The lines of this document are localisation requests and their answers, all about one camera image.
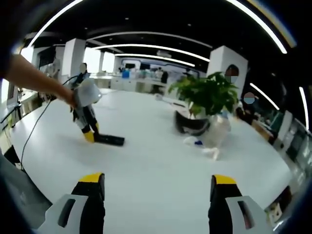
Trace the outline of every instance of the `curved ceiling light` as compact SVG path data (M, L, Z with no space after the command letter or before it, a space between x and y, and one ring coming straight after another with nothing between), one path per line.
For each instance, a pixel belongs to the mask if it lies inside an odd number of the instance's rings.
M254 21L256 21L266 32L269 34L269 36L272 38L272 40L275 42L275 44L278 46L278 48L281 50L283 54L287 54L287 51L285 47L283 46L282 42L277 38L277 36L274 34L271 28L269 28L268 25L265 24L265 22L259 18L254 12L252 12L249 8L247 8L245 5L241 4L237 0L225 0L229 3L233 4L243 12L245 12L248 16L250 16Z
M256 89L262 96L264 96L277 110L279 110L279 107L269 98L261 89L259 89L257 86L255 86L253 83L250 83L250 86Z
M151 58L151 59L162 59L162 60L168 60L172 62L178 62L182 63L191 67L195 67L194 64L189 63L189 62L184 62L181 60L173 59L173 58L166 58L166 57L161 57L161 56L155 56L155 55L140 55L140 54L116 54L115 56L129 56L129 57L144 57L144 58Z
M167 37L179 38L179 39L182 39L182 40L188 40L188 41L191 41L191 42L194 42L194 43L197 43L197 44L200 44L200 45L212 48L211 45L208 45L206 43L203 43L201 41L194 40L194 39L191 39L191 38L186 38L186 37L175 35L175 34L159 33L159 32L149 32L149 31L133 31L133 32L110 33L110 34L104 34L104 35L96 36L94 38L87 39L87 41L98 39L98 38L106 38L106 37L112 37L112 36L118 36L118 35L128 35L128 34L151 34L151 35L167 36Z
M38 37L41 35L41 33L43 33L44 30L46 30L47 27L50 26L51 23L53 23L58 17L60 17L61 15L63 15L66 11L68 11L70 8L72 8L73 6L77 5L78 3L82 2L83 0L75 0L73 2L71 2L70 4L68 4L67 6L65 6L63 9L61 9L59 12L57 12L38 32L37 34L34 36L34 38L31 40L31 42L28 45L28 48L30 48L35 41L38 39Z
M302 103L303 103L303 108L304 108L304 114L306 117L306 129L309 130L309 115L308 115L308 106L307 106L307 100L306 96L304 94L304 90L302 87L299 87L301 98L302 98Z
M196 55L190 52L186 52L184 50L178 50L178 49L174 49L174 48L169 48L169 47L165 47L165 46L158 46L158 45L145 45L145 44L119 44L119 45L104 45L104 46L98 46L98 47L94 47L93 49L105 49L105 48L115 48L115 47L148 47L148 48L155 48L155 49L160 49L160 50L170 50L170 51L174 51L174 52L178 52L178 53L182 53L182 54L186 54L189 56L193 56L195 58L204 60L206 62L210 62L210 59L202 57L200 55Z

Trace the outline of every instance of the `green leaves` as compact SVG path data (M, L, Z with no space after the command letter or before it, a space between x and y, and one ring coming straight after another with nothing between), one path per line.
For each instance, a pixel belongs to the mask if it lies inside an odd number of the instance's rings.
M180 98L194 103L190 111L195 116L200 113L201 107L205 108L207 115L218 114L223 107L232 112L237 100L237 87L228 82L221 72L207 78L184 77L170 86L169 93L175 88Z

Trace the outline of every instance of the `black cable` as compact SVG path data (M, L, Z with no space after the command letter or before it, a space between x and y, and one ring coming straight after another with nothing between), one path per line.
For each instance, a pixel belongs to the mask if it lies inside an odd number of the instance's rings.
M67 81L65 81L62 85L65 85L67 82L69 82L71 79L73 78L76 78L78 76L74 76L74 77L71 77L70 79L68 79ZM21 167L23 168L23 156L24 156L24 151L25 151L25 147L26 147L26 144L27 142L29 141L30 137L31 137L31 134L33 133L34 129L35 129L35 126L37 125L39 119L41 118L41 116L43 115L43 113L46 111L46 109L48 108L48 106L50 105L51 101L49 101L49 103L47 104L47 106L45 107L45 109L43 110L43 112L41 113L41 115L38 117L38 119L36 120L35 122L35 125L33 127L33 129L31 130L30 134L29 134L29 137L27 138L25 144L24 144L24 147L23 147L23 150L21 152L21 158L20 158L20 165Z

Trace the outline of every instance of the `black ceiling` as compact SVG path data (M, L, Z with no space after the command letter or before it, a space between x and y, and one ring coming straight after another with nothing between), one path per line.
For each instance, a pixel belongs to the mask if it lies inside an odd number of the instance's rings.
M225 0L158 0L155 2L84 0L47 28L47 31L61 33L62 37L39 38L35 46L65 43L76 37L89 39L117 32L162 32L201 41L211 45L212 49L178 38L148 34L119 35L96 40L105 44L142 43L167 46L206 58L209 58L213 49L226 45L249 61L250 71L253 71L254 75L248 76L248 82L252 81L259 87L265 86L269 96L275 96L276 86L267 86L264 81L270 82L275 79L280 82L282 80L287 89L297 89L299 85L310 84L310 80L303 76L297 76L296 73L302 63L307 64L301 54L307 53L304 46L310 39L307 29L303 28L307 24L308 8L300 1L294 0L262 1L278 16L296 39L297 48L290 48L280 32L261 12L248 0L240 1L270 26L287 49L287 55L281 53L273 40L255 21ZM45 22L37 25L32 31L38 31ZM155 55L157 52L157 49L140 47L120 47L118 49L125 53L135 54ZM208 63L203 60L181 53L170 52L170 54L174 59L194 63L196 69L207 71Z

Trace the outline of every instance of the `human arm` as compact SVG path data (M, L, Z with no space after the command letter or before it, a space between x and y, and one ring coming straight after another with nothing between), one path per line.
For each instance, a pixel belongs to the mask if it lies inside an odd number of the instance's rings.
M47 77L21 55L11 56L4 78L19 88L54 94L69 105L75 106L73 91L64 87L57 80Z

